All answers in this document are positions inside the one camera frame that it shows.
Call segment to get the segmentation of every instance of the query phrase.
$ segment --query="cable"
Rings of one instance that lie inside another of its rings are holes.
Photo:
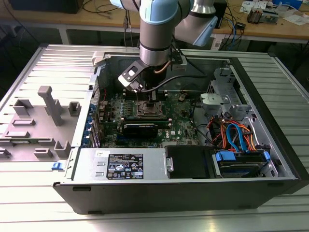
[[[125,47],[126,47],[126,30],[128,29],[128,24],[129,24],[129,19],[127,17],[127,12],[126,11],[126,14],[125,14],[125,18],[124,18],[124,24],[123,24],[123,27],[124,27],[124,44],[125,44]]]
[[[168,82],[172,81],[172,80],[175,80],[177,78],[183,78],[183,77],[191,77],[191,78],[205,78],[207,77],[206,75],[205,76],[197,76],[197,75],[179,75],[179,76],[174,76],[174,77],[171,77],[170,79],[162,82],[161,84],[157,85],[156,87],[152,88],[152,89],[148,89],[148,90],[141,90],[140,92],[141,93],[150,93],[152,91],[155,91],[157,90],[158,88],[162,87],[163,85],[166,85]]]
[[[226,21],[228,21],[229,23],[231,23],[232,24],[232,26],[233,26],[233,39],[232,39],[232,44],[234,43],[234,40],[235,40],[235,36],[236,36],[236,29],[235,29],[235,25],[234,25],[234,23],[230,20],[230,19],[228,19],[228,18],[223,18],[224,20],[226,20]]]
[[[0,89],[2,89],[4,92],[7,92],[8,90],[0,86]]]
[[[87,2],[85,2],[85,3],[82,5],[82,8],[83,8],[84,11],[87,11],[87,12],[89,12],[89,13],[108,13],[108,12],[111,12],[111,11],[114,11],[114,10],[119,9],[118,7],[116,7],[116,8],[113,8],[113,9],[111,9],[111,10],[100,11],[99,9],[100,9],[101,7],[103,7],[103,6],[112,6],[111,4],[103,4],[103,5],[100,5],[100,6],[98,6],[98,7],[95,6],[96,11],[91,11],[91,10],[88,10],[88,9],[85,8],[85,6],[86,6],[89,2],[91,2],[91,1],[93,1],[93,0],[88,0]]]
[[[19,20],[17,18],[15,18],[15,16],[11,13],[11,11],[9,10],[9,8],[7,7],[5,0],[2,0],[4,7],[6,8],[6,10],[8,11],[8,13],[13,17],[13,19],[15,19],[15,21],[17,23],[19,23],[27,32],[28,34],[35,40],[35,42],[37,42],[38,44],[40,44],[40,42],[27,30],[27,28],[21,23],[19,22]]]
[[[128,15],[128,18],[129,18],[129,29],[130,29],[130,36],[131,36],[131,44],[132,44],[132,47],[133,47],[133,36],[132,36],[132,27],[131,27],[130,11],[128,11],[127,15]]]
[[[165,69],[168,68],[168,66],[171,64],[171,61],[169,60],[162,69],[158,70],[158,71],[154,71],[155,74],[160,74],[162,72],[164,72]]]
[[[175,42],[175,46],[176,48],[178,49],[178,52],[183,55],[185,57],[185,59],[187,60],[187,62],[189,64],[191,64],[196,70],[198,70],[200,73],[202,73],[203,75],[205,75],[205,72],[203,70],[201,70],[198,66],[196,66],[194,63],[192,63],[185,55],[184,53],[182,52],[182,50],[180,50],[180,48],[178,47],[177,43],[176,43],[176,39],[175,39],[175,36],[173,35],[173,40]]]
[[[23,35],[24,35],[25,31],[26,31],[26,30],[24,30],[24,31],[21,33],[20,39],[19,39],[19,41],[18,41],[18,47],[19,47],[19,53],[20,53],[20,54],[22,54],[22,52],[21,52],[21,50],[20,50],[20,42],[21,42],[21,40],[23,39]]]
[[[197,128],[197,126],[196,126],[196,124],[195,124],[195,121],[194,121],[194,111],[195,111],[195,108],[196,108],[196,106],[197,106],[197,100],[198,100],[198,99],[199,99],[199,97],[196,99],[195,104],[194,104],[193,109],[192,109],[192,124],[193,124],[193,127],[197,130],[197,132],[200,133],[204,138],[206,138],[207,141],[210,142],[210,144],[211,144],[211,139],[208,138],[206,135],[204,135],[203,132],[201,132],[201,131]]]

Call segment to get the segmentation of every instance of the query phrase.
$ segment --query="connector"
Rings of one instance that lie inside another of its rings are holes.
[[[232,151],[219,151],[216,153],[217,161],[236,160],[236,157]]]
[[[127,29],[128,29],[128,27],[129,27],[129,22],[128,22],[128,18],[127,18],[127,16],[125,16],[125,18],[124,18],[124,24],[123,24],[123,27],[124,27],[124,29],[125,29],[125,30],[127,30]]]
[[[62,163],[60,162],[55,162],[52,166],[52,171],[62,171]]]

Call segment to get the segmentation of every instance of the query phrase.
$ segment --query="label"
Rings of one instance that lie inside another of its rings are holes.
[[[107,178],[109,180],[143,179],[143,154],[110,154]]]
[[[12,144],[29,144],[29,141],[12,141]]]
[[[109,155],[111,152],[110,151],[101,151],[101,150],[97,150],[96,151],[96,157],[104,157]]]

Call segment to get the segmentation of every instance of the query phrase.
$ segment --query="black cable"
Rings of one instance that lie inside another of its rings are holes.
[[[234,40],[234,45],[233,45],[233,47],[235,47],[236,45],[238,45],[238,46],[240,45],[241,39],[242,39],[242,36],[243,36],[243,33],[244,33],[244,30],[240,30],[240,36]]]
[[[126,15],[125,15],[125,18],[124,18],[124,24],[123,24],[123,27],[124,27],[124,43],[125,43],[125,47],[126,47],[126,30],[128,28],[128,17],[127,17],[127,12],[126,11]]]
[[[309,40],[308,40],[308,42],[306,43],[305,47],[302,49],[303,51],[306,51],[306,48],[307,48],[308,44],[309,44]]]
[[[133,47],[133,36],[132,36],[132,27],[131,27],[131,17],[130,17],[130,11],[127,13],[128,19],[129,19],[129,28],[130,28],[130,36],[131,36],[131,44]]]
[[[203,71],[203,70],[201,70],[198,66],[196,66],[194,63],[192,63],[185,55],[184,55],[184,53],[182,52],[182,50],[179,48],[179,46],[177,45],[177,43],[176,43],[176,39],[175,39],[175,36],[173,35],[173,40],[174,40],[174,42],[175,42],[175,46],[176,46],[176,48],[178,49],[178,52],[181,54],[181,55],[183,55],[184,57],[185,57],[185,59],[187,60],[187,62],[189,63],[189,64],[191,64],[196,70],[198,70],[200,73],[202,73],[203,75],[206,75],[205,74],[205,72]]]
[[[113,9],[111,9],[111,10],[101,11],[100,8],[103,7],[103,6],[112,6],[112,4],[103,4],[103,5],[98,6],[98,7],[96,8],[96,11],[91,11],[91,10],[88,10],[88,9],[85,8],[85,6],[86,6],[89,2],[91,2],[91,1],[93,1],[93,0],[88,0],[87,2],[85,2],[85,3],[82,5],[82,8],[83,8],[84,11],[87,11],[87,12],[89,12],[89,13],[97,13],[97,14],[98,14],[98,13],[107,13],[107,12],[110,12],[110,11],[114,11],[114,10],[119,9],[118,7],[116,7],[116,8],[113,8]]]
[[[139,8],[139,6],[136,4],[135,0],[132,0],[132,2],[133,2],[133,4],[134,4],[135,8],[137,9],[137,11],[139,12],[139,11],[140,11],[140,8]]]
[[[158,88],[162,87],[163,85],[166,85],[168,82],[172,81],[172,80],[175,80],[177,78],[183,78],[183,77],[191,77],[191,78],[206,78],[207,76],[204,75],[204,76],[197,76],[197,75],[179,75],[179,76],[174,76],[174,77],[171,77],[170,79],[162,82],[161,84],[157,85],[156,87],[152,88],[152,89],[148,89],[148,90],[141,90],[140,92],[141,93],[150,93],[152,91],[155,91],[157,90]]]
[[[9,41],[10,41],[10,43],[12,44],[12,47],[15,47],[15,48],[21,48],[21,49],[24,49],[25,51],[27,51],[27,52],[29,52],[30,54],[31,54],[31,56],[33,55],[33,52],[31,52],[31,51],[29,51],[29,50],[27,50],[26,48],[24,48],[24,47],[22,47],[22,46],[19,46],[19,45],[15,45],[14,43],[13,43],[13,41],[12,41],[12,39],[14,38],[14,37],[12,37],[10,34],[7,34],[3,29],[2,29],[2,27],[0,26],[0,30],[5,34],[5,36],[7,36],[8,38],[9,38]]]
[[[38,44],[40,44],[40,42],[27,30],[27,28],[21,23],[19,22],[19,20],[17,18],[15,18],[15,16],[11,13],[11,11],[9,10],[9,8],[7,7],[7,5],[5,4],[5,1],[2,0],[4,7],[6,8],[6,10],[8,11],[8,13],[13,17],[13,19],[15,19],[15,21],[17,23],[19,23],[25,30],[26,32],[28,32],[28,34],[35,40],[35,42],[37,42]]]
[[[0,86],[0,89],[2,89],[4,92],[7,92],[8,90]]]

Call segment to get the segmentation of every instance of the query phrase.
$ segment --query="wooden workbench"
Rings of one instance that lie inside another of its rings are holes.
[[[271,24],[249,24],[247,23],[247,14],[239,13],[242,0],[229,0],[230,9],[234,17],[238,19],[238,22],[246,24],[246,29],[243,34],[243,39],[255,39],[266,41],[282,41],[282,42],[294,42],[305,43],[309,40],[309,24],[297,26],[282,18],[279,19],[276,25]],[[96,0],[97,6],[103,4],[109,4],[108,0]],[[87,29],[87,30],[101,30],[101,31],[123,31],[123,19],[125,11],[117,9],[111,12],[112,19],[108,19],[96,13],[89,13],[83,9],[80,9],[77,14],[64,14],[64,13],[52,13],[52,12],[31,12],[31,11],[14,11],[10,4],[7,6],[13,13],[13,15],[20,20],[24,25],[48,27],[59,29],[62,41],[64,44],[69,43],[66,35],[66,29]],[[90,2],[86,5],[86,8],[94,11],[94,4]],[[101,10],[109,10],[114,6],[104,6]],[[301,11],[309,11],[309,6],[303,5]],[[18,23],[12,18],[3,6],[3,2],[0,0],[0,24],[18,25]],[[135,32],[139,31],[140,17],[136,12],[131,13],[131,25]],[[223,35],[228,36],[231,33],[231,29],[228,26],[227,21],[223,21],[220,29],[213,31],[214,37],[225,38]]]

